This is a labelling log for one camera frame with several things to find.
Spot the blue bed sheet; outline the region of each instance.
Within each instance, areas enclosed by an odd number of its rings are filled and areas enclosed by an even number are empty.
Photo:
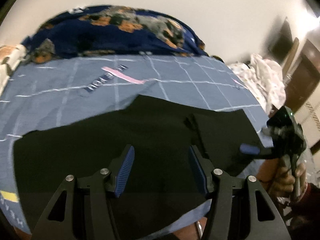
[[[124,74],[144,84],[115,77],[88,93],[84,88],[105,71],[125,65]],[[222,62],[210,57],[112,55],[76,57],[20,66],[0,97],[0,208],[10,223],[29,233],[14,179],[12,152],[15,140],[32,130],[46,130],[84,118],[125,108],[138,95],[179,104],[233,111],[242,108],[259,132],[268,120],[254,96]],[[263,138],[271,146],[269,138]],[[255,175],[261,161],[251,163],[240,175]],[[191,212],[170,231],[203,215]]]

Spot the dark blue blanket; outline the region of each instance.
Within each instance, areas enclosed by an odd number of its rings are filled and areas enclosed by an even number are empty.
[[[62,13],[22,43],[35,63],[107,54],[207,55],[204,43],[169,15],[120,6]]]

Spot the black garment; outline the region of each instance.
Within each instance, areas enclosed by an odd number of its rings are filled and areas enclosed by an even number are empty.
[[[205,199],[197,191],[188,162],[189,146],[199,142],[198,130],[186,119],[191,114],[211,118],[207,129],[219,132],[209,139],[219,143],[208,148],[207,155],[214,165],[219,163],[217,168],[238,175],[250,160],[234,171],[222,160],[238,162],[234,150],[243,142],[261,145],[242,110],[215,112],[138,96],[124,110],[34,131],[16,141],[17,187],[31,230],[67,175],[81,178],[107,168],[126,144],[134,146],[135,161],[124,193],[111,202],[121,239],[154,233],[202,204]]]

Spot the wall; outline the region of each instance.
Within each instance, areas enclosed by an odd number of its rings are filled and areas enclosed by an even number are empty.
[[[263,53],[265,43],[287,16],[293,37],[303,39],[304,0],[17,0],[0,27],[0,45],[15,45],[39,25],[70,8],[115,4],[172,15],[188,24],[206,44],[206,51],[234,62]]]

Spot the bed sheet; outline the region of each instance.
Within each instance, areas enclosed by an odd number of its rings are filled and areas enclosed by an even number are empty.
[[[125,75],[146,82],[99,79],[105,74],[102,67],[119,65],[128,67]],[[85,88],[93,82],[95,89],[89,93]],[[242,108],[259,132],[268,117],[241,84],[225,64],[206,56],[112,55],[20,66],[0,97],[0,208],[12,225],[30,232],[19,204],[12,163],[14,142],[23,134],[123,109],[138,94],[215,111]],[[262,141],[266,147],[272,145],[270,138]],[[255,175],[260,165],[261,161],[252,162],[239,176]]]

